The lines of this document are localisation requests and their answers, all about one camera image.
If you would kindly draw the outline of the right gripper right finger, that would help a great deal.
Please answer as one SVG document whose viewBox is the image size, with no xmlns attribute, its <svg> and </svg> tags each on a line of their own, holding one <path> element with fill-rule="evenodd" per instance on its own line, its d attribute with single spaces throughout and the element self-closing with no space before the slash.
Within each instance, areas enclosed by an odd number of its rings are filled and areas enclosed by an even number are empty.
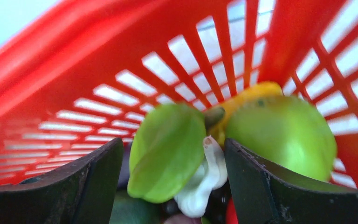
<svg viewBox="0 0 358 224">
<path fill-rule="evenodd" d="M 240 224 L 358 224 L 358 189 L 303 176 L 233 139 L 224 148 Z"/>
</svg>

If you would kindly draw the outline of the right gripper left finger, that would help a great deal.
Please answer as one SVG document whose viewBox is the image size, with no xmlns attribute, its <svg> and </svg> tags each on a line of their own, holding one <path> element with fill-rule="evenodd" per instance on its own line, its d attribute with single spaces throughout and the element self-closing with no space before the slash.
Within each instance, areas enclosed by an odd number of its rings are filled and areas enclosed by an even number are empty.
<svg viewBox="0 0 358 224">
<path fill-rule="evenodd" d="M 107 224 L 123 152 L 114 139 L 47 173 L 0 185 L 0 224 Z"/>
</svg>

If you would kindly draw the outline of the red plastic basket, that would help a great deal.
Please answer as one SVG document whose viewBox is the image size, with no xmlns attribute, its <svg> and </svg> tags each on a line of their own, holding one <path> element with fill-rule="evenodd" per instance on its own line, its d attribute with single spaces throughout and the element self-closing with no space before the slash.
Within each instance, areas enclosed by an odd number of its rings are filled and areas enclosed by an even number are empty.
<svg viewBox="0 0 358 224">
<path fill-rule="evenodd" d="M 317 106 L 358 188 L 358 0 L 64 0 L 0 49 L 0 185 L 263 81 Z"/>
</svg>

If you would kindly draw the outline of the green starfruit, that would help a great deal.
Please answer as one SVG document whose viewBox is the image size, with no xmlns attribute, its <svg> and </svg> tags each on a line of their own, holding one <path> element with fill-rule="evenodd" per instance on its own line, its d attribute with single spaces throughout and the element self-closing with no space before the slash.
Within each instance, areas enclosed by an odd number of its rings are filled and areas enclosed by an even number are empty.
<svg viewBox="0 0 358 224">
<path fill-rule="evenodd" d="M 136 131 L 129 156 L 127 192 L 163 203 L 179 193 L 204 160 L 204 114 L 185 103 L 162 104 Z"/>
</svg>

